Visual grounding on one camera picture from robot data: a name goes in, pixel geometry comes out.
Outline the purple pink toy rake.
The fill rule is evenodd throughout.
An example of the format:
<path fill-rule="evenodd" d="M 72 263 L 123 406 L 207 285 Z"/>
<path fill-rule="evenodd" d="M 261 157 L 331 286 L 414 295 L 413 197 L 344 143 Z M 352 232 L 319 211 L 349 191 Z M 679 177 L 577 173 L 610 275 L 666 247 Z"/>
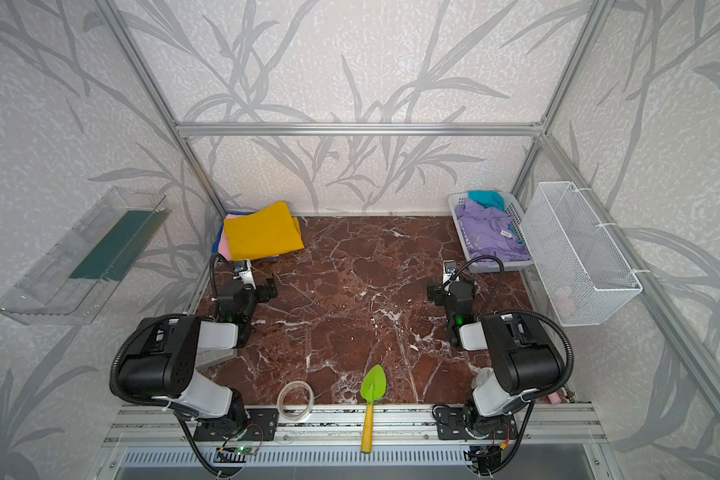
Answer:
<path fill-rule="evenodd" d="M 559 405 L 566 402 L 566 398 L 559 392 L 554 392 L 546 396 L 546 400 L 551 405 Z"/>

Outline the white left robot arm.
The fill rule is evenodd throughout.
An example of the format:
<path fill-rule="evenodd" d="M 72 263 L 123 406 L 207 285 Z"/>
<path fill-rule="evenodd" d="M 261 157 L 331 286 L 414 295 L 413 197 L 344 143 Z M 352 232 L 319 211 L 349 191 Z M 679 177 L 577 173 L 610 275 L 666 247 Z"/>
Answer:
<path fill-rule="evenodd" d="M 143 319 L 115 354 L 111 393 L 134 405 L 170 409 L 182 420 L 222 420 L 234 429 L 247 425 L 241 394 L 200 374 L 197 354 L 244 347 L 257 306 L 277 296 L 273 277 L 261 285 L 235 278 L 215 297 L 216 317 L 174 313 Z"/>

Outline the grey rectangular block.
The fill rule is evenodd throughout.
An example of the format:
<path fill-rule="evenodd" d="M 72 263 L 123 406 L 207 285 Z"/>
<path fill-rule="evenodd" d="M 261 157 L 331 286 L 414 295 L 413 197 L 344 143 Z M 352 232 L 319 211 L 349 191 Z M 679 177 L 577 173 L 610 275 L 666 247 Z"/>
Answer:
<path fill-rule="evenodd" d="M 237 357 L 236 349 L 199 350 L 196 356 L 195 369 L 206 370 Z"/>

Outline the clear tape roll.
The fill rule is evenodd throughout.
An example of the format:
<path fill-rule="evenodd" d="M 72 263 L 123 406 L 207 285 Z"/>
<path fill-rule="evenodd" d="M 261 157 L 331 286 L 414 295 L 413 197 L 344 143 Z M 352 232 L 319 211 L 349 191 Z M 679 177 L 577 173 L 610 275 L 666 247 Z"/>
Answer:
<path fill-rule="evenodd" d="M 287 383 L 278 393 L 276 408 L 286 422 L 305 421 L 315 406 L 315 394 L 312 387 L 302 380 Z"/>

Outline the clear plastic wall shelf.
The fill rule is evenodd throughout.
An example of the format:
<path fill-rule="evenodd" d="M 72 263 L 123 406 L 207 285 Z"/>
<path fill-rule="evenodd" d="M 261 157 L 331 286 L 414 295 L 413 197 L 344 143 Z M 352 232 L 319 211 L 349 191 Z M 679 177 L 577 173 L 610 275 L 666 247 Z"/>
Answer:
<path fill-rule="evenodd" d="M 129 210 L 150 216 L 100 279 L 70 274 Z M 23 325 L 88 325 L 96 318 L 162 227 L 166 196 L 113 187 L 0 299 L 0 314 Z"/>

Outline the purple t-shirt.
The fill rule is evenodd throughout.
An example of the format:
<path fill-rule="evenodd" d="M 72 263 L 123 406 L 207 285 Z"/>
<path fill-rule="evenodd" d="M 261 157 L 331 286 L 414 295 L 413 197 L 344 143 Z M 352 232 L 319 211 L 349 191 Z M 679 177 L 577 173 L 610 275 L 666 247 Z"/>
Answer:
<path fill-rule="evenodd" d="M 483 207 L 469 198 L 456 206 L 455 214 L 471 258 L 490 255 L 504 265 L 531 259 L 527 247 L 513 232 L 510 214 L 495 207 Z"/>

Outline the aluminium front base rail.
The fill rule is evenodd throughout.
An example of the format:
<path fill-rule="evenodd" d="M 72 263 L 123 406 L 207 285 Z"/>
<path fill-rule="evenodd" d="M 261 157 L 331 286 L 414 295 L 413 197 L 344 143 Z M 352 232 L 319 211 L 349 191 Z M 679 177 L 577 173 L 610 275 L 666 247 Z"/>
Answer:
<path fill-rule="evenodd" d="M 443 409 L 427 404 L 378 405 L 373 424 L 374 446 L 435 445 L 440 433 L 454 434 L 447 427 Z M 262 429 L 253 427 L 235 439 L 237 444 L 275 446 L 338 445 L 358 448 L 365 423 L 365 408 L 359 405 L 318 405 L 301 422 L 280 418 L 267 423 L 263 431 L 274 437 L 261 440 Z M 608 439 L 594 406 L 589 403 L 539 404 L 531 413 L 522 443 L 603 444 Z M 173 414 L 159 408 L 123 406 L 104 437 L 105 447 L 126 445 L 185 447 L 186 435 Z"/>

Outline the green toy trowel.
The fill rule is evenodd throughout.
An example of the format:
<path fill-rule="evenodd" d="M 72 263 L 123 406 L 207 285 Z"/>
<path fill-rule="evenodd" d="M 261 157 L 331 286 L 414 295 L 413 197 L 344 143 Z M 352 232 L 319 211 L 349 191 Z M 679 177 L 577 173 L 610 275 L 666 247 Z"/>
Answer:
<path fill-rule="evenodd" d="M 361 396 L 366 401 L 366 411 L 362 431 L 361 452 L 372 452 L 374 405 L 386 392 L 387 379 L 383 367 L 374 365 L 365 375 L 361 385 Z"/>

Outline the blue folded t-shirt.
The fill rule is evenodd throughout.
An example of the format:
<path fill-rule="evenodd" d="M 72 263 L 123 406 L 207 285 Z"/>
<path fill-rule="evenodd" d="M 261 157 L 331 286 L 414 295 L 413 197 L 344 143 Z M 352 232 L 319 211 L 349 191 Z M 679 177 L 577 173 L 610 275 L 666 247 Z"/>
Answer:
<path fill-rule="evenodd" d="M 260 214 L 258 212 L 227 212 L 226 215 L 227 214 L 236 214 L 237 218 L 235 218 L 235 219 L 247 218 L 247 217 L 251 217 L 251 216 L 253 216 L 254 218 L 260 217 Z M 219 230 L 216 234 L 216 238 L 211 247 L 212 255 L 219 254 L 217 252 L 217 245 L 218 245 L 218 241 L 219 241 L 221 226 L 219 227 Z M 230 254 L 231 254 L 230 261 L 241 261 L 241 260 L 259 260 L 259 259 L 266 259 L 266 258 L 275 258 L 277 256 L 282 255 L 282 252 L 278 252 L 274 247 L 269 248 L 269 249 L 265 249 L 264 247 L 261 247 L 261 248 L 254 247 L 253 250 L 249 251 L 249 252 L 246 252 L 246 251 L 242 250 L 241 248 L 238 248 L 234 252 L 232 252 L 230 250 Z"/>

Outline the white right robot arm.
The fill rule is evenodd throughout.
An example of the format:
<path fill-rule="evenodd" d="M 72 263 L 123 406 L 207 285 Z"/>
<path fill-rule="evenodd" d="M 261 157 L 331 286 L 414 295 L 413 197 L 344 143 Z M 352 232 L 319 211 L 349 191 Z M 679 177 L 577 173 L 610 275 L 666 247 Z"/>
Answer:
<path fill-rule="evenodd" d="M 427 300 L 445 311 L 450 344 L 490 356 L 463 407 L 464 425 L 472 431 L 557 392 L 574 367 L 571 342 L 550 318 L 531 310 L 476 314 L 474 297 L 471 281 L 427 286 Z"/>

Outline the teal t-shirt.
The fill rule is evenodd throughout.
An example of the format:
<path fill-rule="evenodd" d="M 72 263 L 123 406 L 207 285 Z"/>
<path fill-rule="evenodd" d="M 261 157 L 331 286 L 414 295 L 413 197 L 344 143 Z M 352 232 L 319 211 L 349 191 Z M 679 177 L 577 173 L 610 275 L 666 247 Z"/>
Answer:
<path fill-rule="evenodd" d="M 483 208 L 495 208 L 501 212 L 505 211 L 505 201 L 500 193 L 496 191 L 469 191 L 468 198 Z"/>

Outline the pink folded t-shirt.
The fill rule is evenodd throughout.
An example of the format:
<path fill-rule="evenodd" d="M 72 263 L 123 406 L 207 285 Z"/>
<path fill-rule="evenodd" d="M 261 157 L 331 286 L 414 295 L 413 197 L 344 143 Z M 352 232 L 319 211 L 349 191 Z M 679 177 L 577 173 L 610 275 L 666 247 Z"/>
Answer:
<path fill-rule="evenodd" d="M 236 214 L 227 214 L 224 221 L 222 222 L 219 241 L 217 245 L 217 252 L 222 255 L 226 260 L 231 260 L 229 239 L 226 233 L 226 221 L 237 218 Z"/>

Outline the aluminium frame profile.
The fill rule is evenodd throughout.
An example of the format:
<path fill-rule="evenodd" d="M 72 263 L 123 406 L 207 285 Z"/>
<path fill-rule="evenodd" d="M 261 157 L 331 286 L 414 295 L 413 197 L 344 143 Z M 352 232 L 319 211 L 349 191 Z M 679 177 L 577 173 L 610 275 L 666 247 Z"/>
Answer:
<path fill-rule="evenodd" d="M 131 35 L 123 14 L 113 1 L 99 1 L 96 4 L 103 27 L 110 32 L 129 66 L 136 75 L 143 90 L 158 116 L 167 128 L 170 140 L 177 146 L 185 162 L 191 167 L 216 209 L 223 205 L 208 175 L 189 147 L 190 136 L 510 136 L 530 137 L 531 151 L 523 163 L 513 189 L 519 191 L 528 180 L 539 152 L 546 152 L 556 170 L 564 179 L 580 188 L 584 198 L 594 212 L 603 220 L 612 221 L 597 195 L 590 191 L 588 182 L 563 151 L 550 127 L 559 113 L 563 100 L 573 85 L 573 78 L 583 65 L 595 39 L 605 25 L 612 9 L 610 1 L 596 1 L 587 13 L 583 31 L 576 41 L 574 50 L 563 76 L 553 95 L 548 113 L 532 123 L 320 123 L 320 122 L 254 122 L 254 123 L 196 123 L 178 122 L 170 112 L 168 102 L 159 89 L 157 81 L 148 68 L 147 62 Z M 625 230 L 610 224 L 609 232 L 617 250 L 622 253 L 628 266 L 635 268 L 642 282 L 641 299 L 651 314 L 658 329 L 665 337 L 666 344 L 682 363 L 689 377 L 695 382 L 710 409 L 720 421 L 720 366 L 712 354 L 702 345 L 688 322 L 662 286 L 655 272 L 649 270 L 647 262 L 629 242 Z"/>

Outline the yellow printed t-shirt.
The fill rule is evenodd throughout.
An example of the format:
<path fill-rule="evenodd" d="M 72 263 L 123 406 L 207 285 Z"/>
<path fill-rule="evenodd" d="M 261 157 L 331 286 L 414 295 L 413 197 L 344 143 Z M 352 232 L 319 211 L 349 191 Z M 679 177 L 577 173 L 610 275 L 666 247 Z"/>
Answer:
<path fill-rule="evenodd" d="M 276 202 L 249 215 L 224 220 L 228 259 L 258 260 L 305 248 L 299 221 L 288 204 Z"/>

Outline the grey plastic laundry basket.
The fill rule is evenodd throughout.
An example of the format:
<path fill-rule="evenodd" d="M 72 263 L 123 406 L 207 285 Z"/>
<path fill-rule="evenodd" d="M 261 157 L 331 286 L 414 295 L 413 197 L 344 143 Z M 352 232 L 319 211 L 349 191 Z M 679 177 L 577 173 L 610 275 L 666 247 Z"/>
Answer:
<path fill-rule="evenodd" d="M 500 193 L 501 196 L 504 198 L 504 201 L 505 201 L 505 211 L 504 212 L 506 212 L 507 214 L 510 214 L 513 217 L 513 221 L 512 221 L 513 232 L 516 234 L 516 236 L 518 237 L 520 242 L 524 243 L 525 246 L 527 247 L 525 239 L 524 239 L 523 234 L 520 229 L 520 224 L 522 223 L 522 220 L 524 217 L 522 208 L 520 207 L 519 203 L 517 202 L 517 200 L 515 199 L 515 197 L 512 194 L 510 194 L 508 192 L 501 192 L 501 191 L 496 191 L 496 192 Z M 455 214 L 456 206 L 463 204 L 464 200 L 467 198 L 468 198 L 468 192 L 454 193 L 448 197 L 448 204 L 449 204 L 452 218 L 454 220 L 454 224 L 457 229 L 457 234 L 458 234 L 461 246 L 462 246 L 463 253 L 465 255 L 465 259 L 467 261 L 471 261 L 473 258 L 470 257 L 470 255 L 467 251 L 467 247 L 465 245 L 465 240 L 462 235 L 462 231 L 458 225 L 458 222 L 456 219 L 456 214 Z M 530 259 L 529 261 L 511 262 L 511 263 L 508 263 L 507 265 L 504 265 L 504 264 L 503 265 L 504 265 L 504 269 L 506 271 L 512 272 L 512 271 L 523 270 L 523 269 L 531 266 L 532 264 L 533 264 L 533 260 Z"/>

